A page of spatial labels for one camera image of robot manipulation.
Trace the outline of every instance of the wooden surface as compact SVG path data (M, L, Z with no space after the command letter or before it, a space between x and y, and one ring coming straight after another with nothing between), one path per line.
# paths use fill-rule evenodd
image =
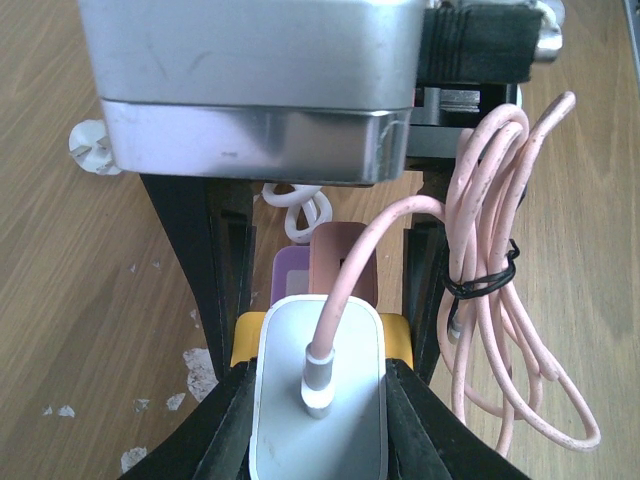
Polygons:
M543 149L519 213L516 284L603 442L571 453L518 425L510 460L534 478L637 478L640 102L622 2L566 3L567 46L536 69L525 107L535 118L565 89L579 106ZM101 115L74 2L6 0L0 32L0 478L115 478L123 452L153 449L195 407L189 393L177 412L164 402L187 392L182 352L205 346L202 330L139 179L90 175L68 156L73 125ZM327 191L336 219L366 222L420 184L407 174ZM287 242L283 212L256 209L254 306L265 308L276 248L264 240ZM400 311L402 227L378 251L381 311ZM476 353L473 382L496 396ZM443 398L448 381L440 369ZM547 392L544 412L579 434L559 389ZM149 409L135 413L136 398ZM75 418L55 415L66 404ZM54 415L42 416L49 405ZM471 409L470 425L495 442L495 419Z

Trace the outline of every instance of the cable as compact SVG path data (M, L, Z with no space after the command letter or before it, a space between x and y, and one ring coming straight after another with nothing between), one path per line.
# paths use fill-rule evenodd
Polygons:
M507 249L515 212L535 159L546 135L574 105L573 93L559 96L531 132L527 117L519 107L501 105L475 130L463 131L446 204L431 197L412 196L390 205L371 222L345 259L327 298L309 345L310 355L324 359L331 353L340 317L353 286L382 235L401 216L429 213L444 223L450 249L449 277L457 283L505 270L509 265ZM455 318L460 338L455 354L448 339L448 316L453 302L453 295L445 291L437 330L444 363L453 377L452 410L460 421L465 422L467 396L482 409L502 418L496 447L502 455L508 452L516 419L524 419L544 436L568 449L594 449L601 438L596 420L560 363L540 340L513 283L488 295L460 301ZM466 383L469 349L476 325L491 370L503 392L502 406L491 405ZM512 382L506 335L522 351L529 378L528 401L522 398ZM542 377L560 383L582 420L586 439L566 435L536 413L542 402Z
M322 187L292 185L294 191L282 195L275 193L275 187L274 183L265 183L262 188L262 196L265 202L272 207L287 208L284 231L293 242L311 242L311 235L315 228L332 220L333 209L329 199L320 191ZM297 221L301 208L309 226L303 230L298 230Z

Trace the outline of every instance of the wood grain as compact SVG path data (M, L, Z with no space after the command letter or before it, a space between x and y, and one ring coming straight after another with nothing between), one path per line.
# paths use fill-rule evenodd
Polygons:
M578 107L549 138L519 213L516 284L604 439L576 454L518 425L510 460L534 478L637 478L640 102L621 2L566 3L566 48L535 70L525 107L536 118L565 89ZM123 452L151 450L195 407L189 393L177 412L164 402L187 392L182 352L204 337L139 179L86 174L68 156L73 125L101 115L75 3L6 0L0 32L0 478L114 478ZM408 173L326 190L336 219L367 222L420 185ZM262 201L256 211L254 307L264 309L287 241L284 212ZM381 311L400 311L402 228L378 250ZM474 358L473 383L497 399L481 348ZM445 399L448 381L439 368ZM544 412L580 434L559 389L547 392ZM149 409L135 413L136 398ZM65 404L75 418L41 415ZM469 419L495 442L495 419L473 408Z

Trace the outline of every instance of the black cable tie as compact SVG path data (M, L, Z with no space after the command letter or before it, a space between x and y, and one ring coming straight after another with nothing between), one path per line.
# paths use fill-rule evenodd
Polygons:
M444 265L445 270L442 275L442 283L454 297L453 305L451 305L451 310L449 311L449 326L451 326L453 317L458 311L458 303L460 300L470 300L472 298L489 295L490 293L504 287L516 276L516 264L514 260L520 256L520 249L513 239L510 239L509 242L513 249L507 252L508 265L502 272L492 273L484 277L476 278L475 280L468 280L464 283L455 283L449 276L448 262ZM486 283L488 285L476 290L476 284L480 283Z

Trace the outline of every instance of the white coiled cord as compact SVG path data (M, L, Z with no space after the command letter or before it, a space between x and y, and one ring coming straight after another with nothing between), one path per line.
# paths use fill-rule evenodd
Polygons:
M275 193L275 183L265 183L262 197L272 207L287 208L284 219L284 231L293 242L298 244L310 243L311 235L318 225L330 222L333 209L327 196L320 191L322 187L310 185L292 185L293 192L278 195ZM307 228L298 229L298 215L300 209L307 219Z

